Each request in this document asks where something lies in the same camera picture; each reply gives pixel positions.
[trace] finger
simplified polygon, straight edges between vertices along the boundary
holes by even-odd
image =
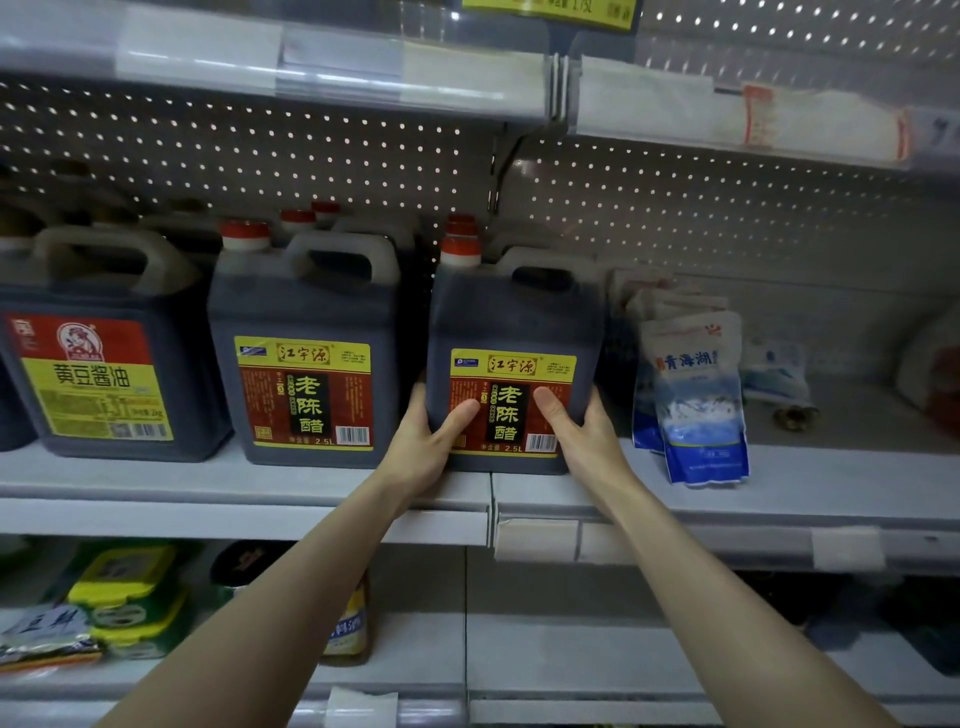
[[[584,422],[594,424],[609,419],[610,415],[607,414],[607,408],[604,407],[603,400],[600,399],[600,390],[598,390],[594,384],[593,391],[590,392],[590,402],[587,405],[587,414],[584,417]]]
[[[410,403],[407,405],[407,411],[403,415],[403,419],[407,421],[426,420],[426,385],[423,382],[417,382],[410,390]]]
[[[460,402],[446,416],[444,423],[434,435],[440,442],[444,443],[447,449],[453,447],[453,441],[464,431],[464,428],[473,422],[473,418],[480,411],[480,402],[477,400],[464,400]]]
[[[557,395],[546,387],[538,387],[534,390],[534,401],[540,408],[543,417],[553,427],[553,431],[557,433],[561,443],[563,443],[564,438],[571,436],[579,429],[570,419],[570,416],[566,414],[564,403],[558,400]]]

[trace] plastic jug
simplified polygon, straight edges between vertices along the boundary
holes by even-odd
[[[393,246],[301,232],[280,250],[263,224],[224,225],[207,310],[230,415],[264,465],[373,468],[396,431]],[[360,256],[366,275],[337,263]]]
[[[220,220],[201,200],[192,197],[171,200],[169,212],[144,215],[140,227],[159,232],[178,250],[189,255],[218,255],[221,248]]]
[[[404,342],[399,353],[400,388],[409,392],[426,366],[427,316],[430,310],[430,278],[417,250],[416,233],[420,223],[416,215],[341,217],[333,225],[334,232],[360,232],[382,235],[389,240],[400,264],[399,300],[397,302],[397,337]]]
[[[86,255],[94,249],[97,255]],[[139,251],[108,259],[102,251]],[[196,462],[229,434],[200,272],[156,233],[51,228],[0,268],[0,354],[44,447]]]
[[[0,268],[30,255],[40,227],[40,222],[23,210],[0,209]],[[27,410],[0,361],[0,452],[22,448],[35,439]]]
[[[552,389],[581,422],[603,324],[600,279],[589,258],[516,247],[486,265],[478,242],[446,238],[430,306],[430,425],[438,427],[463,400],[481,404],[454,445],[451,468],[565,473],[533,391]]]

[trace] plastic bag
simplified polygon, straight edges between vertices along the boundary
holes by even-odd
[[[750,474],[740,395],[742,323],[732,311],[640,327],[672,483],[735,483]]]

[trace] hand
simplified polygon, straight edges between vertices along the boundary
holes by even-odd
[[[453,441],[480,411],[477,400],[462,401],[446,416],[440,429],[430,432],[425,403],[426,386],[417,382],[407,413],[375,473],[383,486],[399,499],[398,516],[410,507],[415,497],[437,482]]]
[[[534,390],[534,401],[560,440],[571,474],[598,499],[602,499],[605,488],[639,482],[623,455],[596,387],[590,395],[583,427],[570,419],[564,404],[546,387]]]

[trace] salt bag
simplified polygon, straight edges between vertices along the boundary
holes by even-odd
[[[779,339],[752,338],[743,347],[743,396],[791,407],[812,407],[806,383],[803,344]]]
[[[679,294],[674,290],[638,290],[627,302],[626,312],[635,327],[636,340],[638,329],[644,321],[653,319],[672,319],[695,313],[723,311],[728,308],[726,298],[701,296],[699,294]],[[657,403],[654,393],[656,370],[650,360],[640,354],[636,363],[636,382],[634,384],[634,416],[632,430],[634,447],[663,455],[663,436],[657,419]]]
[[[647,321],[643,353],[671,483],[736,483],[750,474],[740,396],[740,316],[732,311]]]

